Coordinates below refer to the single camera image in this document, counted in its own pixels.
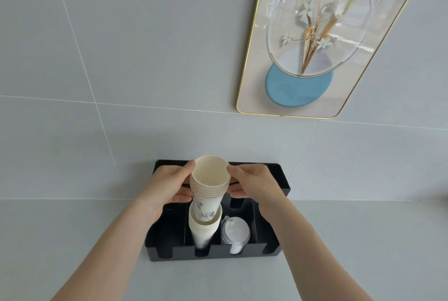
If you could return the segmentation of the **stack of white plastic lids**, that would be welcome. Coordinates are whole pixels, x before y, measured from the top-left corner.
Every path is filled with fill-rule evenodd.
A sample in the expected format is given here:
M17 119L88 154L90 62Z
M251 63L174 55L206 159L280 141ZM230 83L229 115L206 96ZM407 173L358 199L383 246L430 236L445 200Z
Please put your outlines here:
M231 245L230 254L238 255L250 239L250 228L240 217L225 216L221 221L221 244Z

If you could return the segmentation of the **person's left hand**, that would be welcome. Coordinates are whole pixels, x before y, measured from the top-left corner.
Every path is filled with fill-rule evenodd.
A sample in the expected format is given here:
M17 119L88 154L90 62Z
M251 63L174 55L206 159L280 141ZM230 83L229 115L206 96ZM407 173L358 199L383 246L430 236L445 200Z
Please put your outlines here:
M191 189L182 186L185 179L172 177L168 172L168 166L171 165L157 168L147 186L136 197L136 201L148 217L149 225L153 225L160 218L166 204L192 201Z

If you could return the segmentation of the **person's left forearm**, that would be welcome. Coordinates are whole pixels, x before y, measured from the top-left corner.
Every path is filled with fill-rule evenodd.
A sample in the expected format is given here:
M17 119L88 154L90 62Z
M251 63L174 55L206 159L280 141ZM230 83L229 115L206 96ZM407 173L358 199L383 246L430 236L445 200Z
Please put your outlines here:
M123 301L146 234L163 205L140 197L130 203L50 301Z

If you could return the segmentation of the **person's right forearm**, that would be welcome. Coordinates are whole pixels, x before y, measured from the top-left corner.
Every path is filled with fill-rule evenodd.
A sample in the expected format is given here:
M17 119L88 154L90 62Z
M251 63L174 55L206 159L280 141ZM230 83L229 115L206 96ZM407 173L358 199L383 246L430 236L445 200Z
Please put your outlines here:
M282 193L258 201L283 249L302 301L373 301Z

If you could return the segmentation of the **gold framed floral wall art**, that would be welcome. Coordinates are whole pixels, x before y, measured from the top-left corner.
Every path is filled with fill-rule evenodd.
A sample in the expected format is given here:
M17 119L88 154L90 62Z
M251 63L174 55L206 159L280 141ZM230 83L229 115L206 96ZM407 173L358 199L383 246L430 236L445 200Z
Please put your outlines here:
M408 0L256 0L236 109L329 120Z

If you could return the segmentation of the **black cup organizer box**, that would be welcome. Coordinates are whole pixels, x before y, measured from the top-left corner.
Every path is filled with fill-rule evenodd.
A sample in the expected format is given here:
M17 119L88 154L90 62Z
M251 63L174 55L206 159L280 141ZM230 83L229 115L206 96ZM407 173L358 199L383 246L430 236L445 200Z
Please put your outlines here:
M169 203L163 207L160 218L149 229L145 247L149 259L179 261L200 259L230 259L277 256L281 247L272 226L262 217L259 205L250 198L232 198L225 194L221 202L222 217L240 217L250 229L248 243L238 254L231 254L231 245L221 243L218 228L205 249L196 249L188 225L188 203Z

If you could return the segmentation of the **stack of printed paper cups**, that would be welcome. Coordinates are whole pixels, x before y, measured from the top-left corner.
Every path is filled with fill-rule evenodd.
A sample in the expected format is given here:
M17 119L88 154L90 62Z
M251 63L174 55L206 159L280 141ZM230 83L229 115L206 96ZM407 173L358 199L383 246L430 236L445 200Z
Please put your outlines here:
M193 192L192 215L198 221L205 223L215 218L231 181L228 165L219 156L208 155L195 160L189 185Z
M196 249L205 249L221 224L222 206L220 205L212 220L202 222L193 215L193 202L189 207L188 226Z

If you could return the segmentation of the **person's right hand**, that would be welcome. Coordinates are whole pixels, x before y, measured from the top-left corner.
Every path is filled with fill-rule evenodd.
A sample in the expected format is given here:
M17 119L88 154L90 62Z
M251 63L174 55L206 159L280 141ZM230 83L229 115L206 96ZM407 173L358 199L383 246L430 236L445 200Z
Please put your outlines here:
M252 176L245 181L235 181L231 177L232 185L227 192L232 198L253 199L258 203L262 216L269 220L272 211L283 203L286 196L265 164L243 165L253 165Z

